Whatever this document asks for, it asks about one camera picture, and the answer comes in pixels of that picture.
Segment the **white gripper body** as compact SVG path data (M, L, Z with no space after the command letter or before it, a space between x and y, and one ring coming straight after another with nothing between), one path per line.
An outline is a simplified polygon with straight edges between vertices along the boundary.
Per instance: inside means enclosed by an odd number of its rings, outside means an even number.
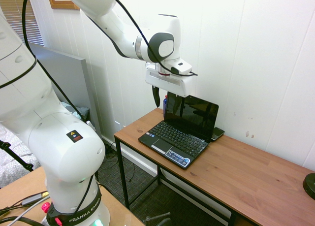
M176 75L161 76L155 69L147 68L145 81L154 86L179 95L187 97L192 92L193 78Z

